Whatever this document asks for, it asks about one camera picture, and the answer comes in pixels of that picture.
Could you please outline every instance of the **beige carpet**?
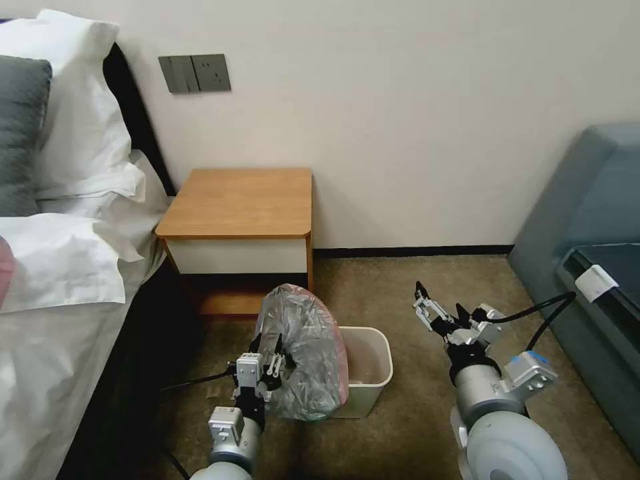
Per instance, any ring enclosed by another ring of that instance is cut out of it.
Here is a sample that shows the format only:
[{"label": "beige carpet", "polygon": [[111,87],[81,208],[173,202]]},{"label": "beige carpet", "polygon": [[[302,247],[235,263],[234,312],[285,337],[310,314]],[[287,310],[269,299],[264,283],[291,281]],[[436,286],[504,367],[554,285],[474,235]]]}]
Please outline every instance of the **beige carpet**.
[{"label": "beige carpet", "polygon": [[[449,426],[454,402],[442,340],[429,333],[411,308],[415,280],[454,312],[486,302],[504,313],[531,304],[502,256],[318,260],[316,293],[341,325],[380,329],[391,344],[394,376],[364,420],[303,424],[268,419],[260,479],[458,479]],[[540,323],[530,317],[506,328],[492,356],[504,365],[519,353]],[[222,371],[248,346],[253,324],[210,323],[190,376]],[[556,440],[571,478],[629,480],[640,469],[609,426],[551,333],[537,346],[560,374],[558,384],[528,402],[531,417]],[[230,379],[167,395],[159,424],[165,442],[193,473],[206,466],[211,446],[207,420],[216,405],[230,405]],[[179,479],[164,457],[148,459],[140,478]]]}]

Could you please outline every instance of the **light switch panel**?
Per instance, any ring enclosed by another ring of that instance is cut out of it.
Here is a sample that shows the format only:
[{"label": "light switch panel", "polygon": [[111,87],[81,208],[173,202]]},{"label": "light switch panel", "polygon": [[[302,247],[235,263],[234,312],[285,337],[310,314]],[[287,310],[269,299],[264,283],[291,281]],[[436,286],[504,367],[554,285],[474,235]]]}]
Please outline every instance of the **light switch panel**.
[{"label": "light switch panel", "polygon": [[193,62],[189,55],[158,57],[160,68],[171,93],[194,93],[200,91],[195,78]]},{"label": "light switch panel", "polygon": [[229,73],[224,54],[158,57],[171,93],[229,91]]},{"label": "light switch panel", "polygon": [[192,55],[195,76],[200,85],[200,91],[229,91],[229,72],[224,54]]}]

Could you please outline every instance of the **black headboard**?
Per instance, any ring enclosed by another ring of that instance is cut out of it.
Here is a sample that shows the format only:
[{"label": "black headboard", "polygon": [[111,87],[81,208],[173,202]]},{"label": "black headboard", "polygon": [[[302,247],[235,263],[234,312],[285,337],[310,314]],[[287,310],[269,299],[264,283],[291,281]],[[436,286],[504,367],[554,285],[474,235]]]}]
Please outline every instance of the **black headboard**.
[{"label": "black headboard", "polygon": [[141,150],[157,172],[167,195],[175,195],[175,188],[169,177],[167,166],[162,158],[160,147],[155,138],[147,109],[145,108],[138,86],[133,79],[129,64],[114,43],[103,64],[107,85],[118,99],[122,116],[131,136],[131,146]]}]

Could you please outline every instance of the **white drawer front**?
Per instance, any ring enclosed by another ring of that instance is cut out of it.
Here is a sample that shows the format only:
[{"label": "white drawer front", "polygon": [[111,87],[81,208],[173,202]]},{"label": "white drawer front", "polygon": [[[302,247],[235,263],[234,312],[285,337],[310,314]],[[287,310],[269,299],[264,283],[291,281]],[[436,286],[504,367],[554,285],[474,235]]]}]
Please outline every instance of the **white drawer front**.
[{"label": "white drawer front", "polygon": [[180,273],[304,273],[305,239],[167,240]]}]

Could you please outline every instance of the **black cable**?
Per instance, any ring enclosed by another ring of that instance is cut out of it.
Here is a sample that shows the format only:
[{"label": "black cable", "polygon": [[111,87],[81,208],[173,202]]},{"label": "black cable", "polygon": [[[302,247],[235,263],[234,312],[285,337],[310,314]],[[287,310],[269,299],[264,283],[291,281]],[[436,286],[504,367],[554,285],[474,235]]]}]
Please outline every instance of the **black cable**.
[{"label": "black cable", "polygon": [[218,380],[218,379],[220,379],[222,377],[227,377],[228,375],[232,375],[232,374],[233,374],[233,366],[230,365],[222,373],[217,373],[216,375],[210,375],[208,377],[202,377],[202,378],[198,378],[198,379],[194,379],[194,380],[189,380],[189,381],[186,381],[184,383],[178,383],[177,385],[169,385],[168,387],[162,387],[160,389],[160,391],[173,390],[173,389],[177,389],[177,388],[188,387],[190,385],[196,385],[198,383],[204,383],[204,382],[208,382],[208,381]]},{"label": "black cable", "polygon": [[555,318],[562,313],[562,310],[564,310],[569,306],[569,304],[574,300],[575,297],[576,297],[575,292],[566,292],[564,294],[563,302],[560,305],[558,305],[558,308],[556,308],[553,312],[551,312],[551,314],[546,318],[543,324],[540,325],[538,330],[536,330],[536,332],[533,334],[531,340],[529,340],[529,343],[527,344],[527,348],[526,348],[527,351],[533,350],[533,347],[535,346],[536,342],[538,341],[540,336],[543,334],[543,332],[550,326],[551,322],[555,320]]},{"label": "black cable", "polygon": [[178,459],[173,456],[171,451],[168,448],[166,448],[166,446],[164,446],[163,443],[158,442],[158,448],[160,448],[160,451],[166,456],[166,458],[171,462],[171,464],[175,467],[175,469],[178,470],[178,472],[180,472],[180,475],[182,475],[182,478],[184,478],[184,480],[189,480],[191,478],[191,476],[189,475],[189,472],[185,470],[182,464],[178,462]]},{"label": "black cable", "polygon": [[[490,322],[491,323],[507,323],[507,322],[510,322],[510,321],[518,320],[518,319],[520,319],[522,317],[526,317],[527,315],[530,315],[532,313],[540,311],[543,308],[550,307],[550,306],[552,306],[552,305],[554,305],[554,304],[556,304],[556,303],[558,303],[558,302],[560,302],[562,300],[565,300],[565,301],[569,300],[569,303],[571,303],[574,298],[575,298],[575,292],[569,291],[569,292],[563,293],[562,295],[558,295],[557,297],[550,298],[549,300],[545,300],[544,302],[540,302],[540,303],[538,303],[538,304],[536,304],[536,305],[534,305],[532,307],[529,307],[526,310],[522,310],[521,312],[514,313],[513,315],[509,315],[508,317],[504,317],[504,318],[501,318],[501,319],[492,319],[492,320],[490,320]],[[559,308],[560,311],[562,311],[562,310],[564,310],[566,308],[567,305],[564,305],[564,306],[561,305],[558,308]]]}]

